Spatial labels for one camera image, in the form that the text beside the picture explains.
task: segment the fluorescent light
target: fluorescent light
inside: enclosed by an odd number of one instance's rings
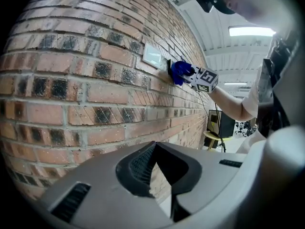
[[[276,32],[264,27],[231,27],[230,36],[273,36]]]
[[[244,82],[226,82],[225,85],[247,85]]]

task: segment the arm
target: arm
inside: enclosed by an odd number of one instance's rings
[[[248,121],[253,118],[244,108],[241,99],[231,96],[220,87],[217,86],[209,96],[222,111],[232,119],[237,121]]]

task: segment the white sleeve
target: white sleeve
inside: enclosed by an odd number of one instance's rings
[[[242,101],[245,110],[254,118],[257,118],[257,112],[258,112],[258,84],[259,84],[259,79],[261,77],[261,73],[262,73],[262,67],[259,67],[255,83],[252,85],[248,96],[245,97]]]

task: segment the light switch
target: light switch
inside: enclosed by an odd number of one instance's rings
[[[150,44],[146,43],[144,47],[143,61],[151,66],[160,69],[161,65],[161,53],[158,49],[154,48]]]

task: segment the ceiling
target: ceiling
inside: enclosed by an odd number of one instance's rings
[[[268,54],[271,37],[229,35],[230,26],[252,25],[238,14],[225,15],[215,8],[206,13],[196,0],[171,0],[193,31],[209,68],[219,74],[219,86],[236,97],[248,95],[257,69]],[[224,85],[244,82],[247,85]]]

